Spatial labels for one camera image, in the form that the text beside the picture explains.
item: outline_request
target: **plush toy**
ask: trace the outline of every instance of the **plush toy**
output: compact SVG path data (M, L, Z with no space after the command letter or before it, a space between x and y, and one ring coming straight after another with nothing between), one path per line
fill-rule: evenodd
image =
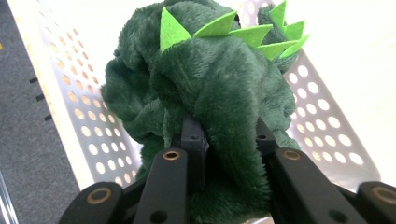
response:
M256 122L281 147L295 109L283 78L307 36L284 25L285 6L261 8L241 29L212 0L165 0L139 8L120 33L102 88L108 108L144 144L138 177L192 115L207 134L206 186L189 196L191 223L241 223L269 212L271 191L256 146Z

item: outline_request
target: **green fur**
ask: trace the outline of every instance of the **green fur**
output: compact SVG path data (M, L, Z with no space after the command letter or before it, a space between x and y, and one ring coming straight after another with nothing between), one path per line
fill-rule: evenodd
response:
M191 223L232 224L266 216L271 191L255 126L261 117L281 147L298 148L285 133L295 105L282 76L295 55L271 62L236 36L187 39L161 53L163 7L191 36L231 12L209 0L166 0L138 9L125 24L102 94L129 135L144 144L138 176L148 174L155 154L170 146L191 114L211 146L206 187L189 197ZM270 44L286 40L274 31L269 35Z

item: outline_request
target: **felt spike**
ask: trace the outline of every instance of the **felt spike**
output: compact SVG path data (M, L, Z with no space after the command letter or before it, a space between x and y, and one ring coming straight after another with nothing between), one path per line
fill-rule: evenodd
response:
M265 24L249 27L246 29L233 30L229 33L229 35L240 37L249 46L257 48L272 28L272 24Z
M303 37L305 21L299 21L284 27L283 34L288 40L298 40Z
M277 7L271 9L269 13L274 23L282 29L285 25L286 0Z
M164 52L173 45L183 40L191 39L189 32L166 10L163 8L161 15L160 49Z
M286 58L289 57L290 55L294 54L297 52L305 43L305 41L308 39L309 35L304 36L303 38L299 39L296 44L293 46L290 46L288 49L286 49L280 56L279 58Z
M233 25L233 19L235 18L235 15L236 15L236 11L232 11L211 21L210 23L199 29L195 33L194 37L202 38L202 37L210 37L210 36L228 35L231 26Z
M280 54L280 52L295 45L296 43L298 43L298 41L293 40L270 45L261 45L258 46L257 49L261 51L268 60L272 61L277 55Z

